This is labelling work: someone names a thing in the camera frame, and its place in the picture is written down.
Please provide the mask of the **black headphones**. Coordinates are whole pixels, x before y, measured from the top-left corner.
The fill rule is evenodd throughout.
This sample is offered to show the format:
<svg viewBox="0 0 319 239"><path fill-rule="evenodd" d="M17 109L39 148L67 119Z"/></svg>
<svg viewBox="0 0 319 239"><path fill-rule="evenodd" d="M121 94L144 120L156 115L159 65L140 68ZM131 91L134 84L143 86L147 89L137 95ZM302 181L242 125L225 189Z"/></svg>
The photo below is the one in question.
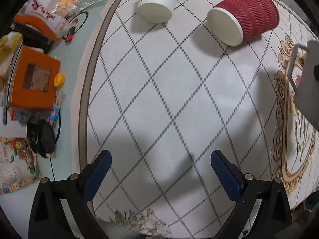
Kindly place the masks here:
<svg viewBox="0 0 319 239"><path fill-rule="evenodd" d="M27 123L27 139L30 148L35 154L39 154L43 158L56 157L56 144L61 131L61 121L57 133L53 127L44 119L38 122L28 121Z"/></svg>

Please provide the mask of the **colourful printed booklet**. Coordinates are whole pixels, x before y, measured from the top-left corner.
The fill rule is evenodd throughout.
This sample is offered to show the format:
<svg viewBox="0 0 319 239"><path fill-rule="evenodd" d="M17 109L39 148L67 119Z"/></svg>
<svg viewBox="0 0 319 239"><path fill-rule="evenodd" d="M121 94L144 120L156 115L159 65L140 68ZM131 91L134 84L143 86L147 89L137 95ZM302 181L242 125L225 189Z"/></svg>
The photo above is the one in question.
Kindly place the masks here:
<svg viewBox="0 0 319 239"><path fill-rule="evenodd" d="M15 192L39 179L37 155L26 138L1 137L1 195Z"/></svg>

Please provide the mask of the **yellow round cap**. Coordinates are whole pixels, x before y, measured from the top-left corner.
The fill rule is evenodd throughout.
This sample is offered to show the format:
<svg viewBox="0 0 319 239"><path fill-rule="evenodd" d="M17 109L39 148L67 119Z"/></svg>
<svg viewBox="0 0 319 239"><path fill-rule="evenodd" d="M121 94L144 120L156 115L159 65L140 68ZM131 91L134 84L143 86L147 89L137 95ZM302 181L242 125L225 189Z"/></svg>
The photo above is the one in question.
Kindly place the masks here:
<svg viewBox="0 0 319 239"><path fill-rule="evenodd" d="M54 80L53 80L53 85L55 88L62 88L65 82L65 76L61 73L58 73Z"/></svg>

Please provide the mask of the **orange cardboard box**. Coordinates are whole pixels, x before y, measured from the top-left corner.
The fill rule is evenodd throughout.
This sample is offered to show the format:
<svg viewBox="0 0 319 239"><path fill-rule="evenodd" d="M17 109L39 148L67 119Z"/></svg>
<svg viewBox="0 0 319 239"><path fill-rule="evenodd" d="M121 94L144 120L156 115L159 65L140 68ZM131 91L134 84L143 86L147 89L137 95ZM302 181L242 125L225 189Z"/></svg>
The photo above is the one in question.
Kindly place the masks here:
<svg viewBox="0 0 319 239"><path fill-rule="evenodd" d="M56 100L53 81L60 61L22 46L10 85L9 106L24 110L50 110Z"/></svg>

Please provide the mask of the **grey ribbed ceramic mug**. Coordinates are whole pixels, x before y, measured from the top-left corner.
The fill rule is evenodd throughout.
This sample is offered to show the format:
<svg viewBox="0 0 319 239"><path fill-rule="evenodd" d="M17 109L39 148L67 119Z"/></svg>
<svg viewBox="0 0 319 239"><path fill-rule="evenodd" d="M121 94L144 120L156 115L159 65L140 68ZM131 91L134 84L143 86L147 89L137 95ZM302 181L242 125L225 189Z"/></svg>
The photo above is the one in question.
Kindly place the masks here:
<svg viewBox="0 0 319 239"><path fill-rule="evenodd" d="M296 86L291 75L298 49L306 51L306 59L299 86ZM287 67L287 77L295 92L295 106L314 129L318 130L318 41L309 40L306 46L301 44L294 45L291 61Z"/></svg>

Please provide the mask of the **yellow plastic bag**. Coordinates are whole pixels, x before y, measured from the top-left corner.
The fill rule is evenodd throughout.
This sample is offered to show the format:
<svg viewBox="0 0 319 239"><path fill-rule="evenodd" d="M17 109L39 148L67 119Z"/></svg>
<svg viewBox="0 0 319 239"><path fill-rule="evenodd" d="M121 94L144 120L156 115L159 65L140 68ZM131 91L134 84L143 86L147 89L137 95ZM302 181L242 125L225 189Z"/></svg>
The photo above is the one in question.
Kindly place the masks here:
<svg viewBox="0 0 319 239"><path fill-rule="evenodd" d="M23 36L19 32L10 32L1 38L0 50L0 76L1 79L7 79L9 67Z"/></svg>

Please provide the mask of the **red ribbed paper cup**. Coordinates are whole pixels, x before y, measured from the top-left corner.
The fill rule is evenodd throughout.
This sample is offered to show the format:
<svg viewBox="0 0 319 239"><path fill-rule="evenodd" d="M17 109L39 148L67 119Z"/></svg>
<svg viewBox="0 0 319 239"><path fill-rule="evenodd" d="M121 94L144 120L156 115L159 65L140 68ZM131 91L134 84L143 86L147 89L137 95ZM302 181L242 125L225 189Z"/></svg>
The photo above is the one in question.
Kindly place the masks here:
<svg viewBox="0 0 319 239"><path fill-rule="evenodd" d="M279 21L273 0L223 0L207 13L209 30L232 47L275 29Z"/></svg>

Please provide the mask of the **orange white snack bag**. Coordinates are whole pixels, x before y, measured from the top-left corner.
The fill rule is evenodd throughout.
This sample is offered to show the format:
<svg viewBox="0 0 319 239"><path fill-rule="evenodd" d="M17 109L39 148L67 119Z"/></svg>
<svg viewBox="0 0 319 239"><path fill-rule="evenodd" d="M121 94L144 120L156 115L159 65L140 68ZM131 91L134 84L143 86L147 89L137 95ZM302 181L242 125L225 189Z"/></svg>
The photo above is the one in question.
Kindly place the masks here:
<svg viewBox="0 0 319 239"><path fill-rule="evenodd" d="M28 0L14 16L20 24L29 25L54 41L61 40L69 29L67 20L50 12L40 0Z"/></svg>

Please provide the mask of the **red black lighter box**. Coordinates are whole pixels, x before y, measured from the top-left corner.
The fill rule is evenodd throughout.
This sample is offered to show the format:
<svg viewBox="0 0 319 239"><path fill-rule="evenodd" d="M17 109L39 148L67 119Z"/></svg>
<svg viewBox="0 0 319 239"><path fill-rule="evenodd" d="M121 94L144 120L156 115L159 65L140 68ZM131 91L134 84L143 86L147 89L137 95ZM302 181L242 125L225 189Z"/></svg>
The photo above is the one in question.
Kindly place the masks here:
<svg viewBox="0 0 319 239"><path fill-rule="evenodd" d="M65 43L69 43L72 41L74 33L75 33L75 29L76 28L74 26L69 29L67 36L65 38Z"/></svg>

